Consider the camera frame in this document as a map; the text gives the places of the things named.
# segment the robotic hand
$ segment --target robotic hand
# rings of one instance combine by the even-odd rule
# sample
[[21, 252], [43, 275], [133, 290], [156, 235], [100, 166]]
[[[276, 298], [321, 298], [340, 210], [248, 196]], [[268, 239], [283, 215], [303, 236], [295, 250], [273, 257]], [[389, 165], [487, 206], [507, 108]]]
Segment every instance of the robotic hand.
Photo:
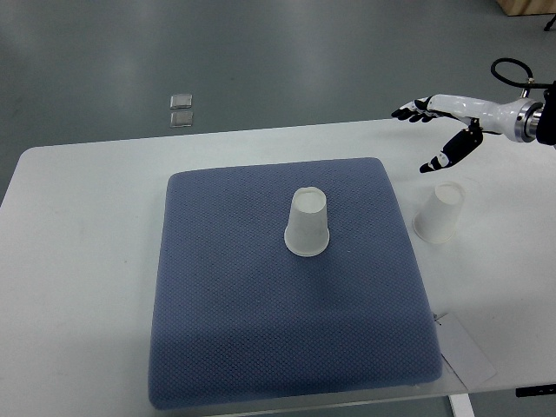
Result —
[[[516, 63], [527, 71], [527, 83], [515, 83], [496, 72], [501, 62]], [[533, 73], [524, 63], [512, 58], [495, 61], [491, 72], [504, 83], [523, 89], [521, 98], [508, 104], [497, 104], [463, 96], [436, 95], [414, 100], [397, 109], [392, 117], [409, 122], [430, 122], [436, 117], [451, 117], [468, 127], [454, 136], [420, 172], [450, 168], [473, 152], [482, 142], [483, 133], [504, 134], [514, 142], [538, 142], [556, 145], [556, 81], [536, 84]], [[546, 89], [546, 104], [528, 97], [530, 89]]]

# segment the gray floor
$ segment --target gray floor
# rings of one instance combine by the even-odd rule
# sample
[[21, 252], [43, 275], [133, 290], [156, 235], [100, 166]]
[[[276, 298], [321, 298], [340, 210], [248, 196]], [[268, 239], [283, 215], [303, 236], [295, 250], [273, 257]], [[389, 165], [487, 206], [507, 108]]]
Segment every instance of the gray floor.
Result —
[[[0, 199], [36, 146], [380, 119], [439, 92], [512, 101], [490, 64], [519, 58], [551, 83], [549, 18], [494, 0], [0, 0]], [[194, 95], [191, 128], [169, 127], [179, 92]], [[478, 417], [556, 414], [554, 396], [472, 402]], [[451, 412], [439, 398], [298, 414]]]

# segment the blue cushion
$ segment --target blue cushion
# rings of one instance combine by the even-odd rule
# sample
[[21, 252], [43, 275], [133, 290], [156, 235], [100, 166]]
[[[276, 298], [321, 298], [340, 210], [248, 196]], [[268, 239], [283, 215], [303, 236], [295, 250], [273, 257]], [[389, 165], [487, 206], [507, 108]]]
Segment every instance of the blue cushion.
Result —
[[[330, 243], [283, 241], [300, 187]], [[205, 169], [169, 180], [149, 398], [159, 409], [433, 381], [441, 359], [394, 191], [374, 158]]]

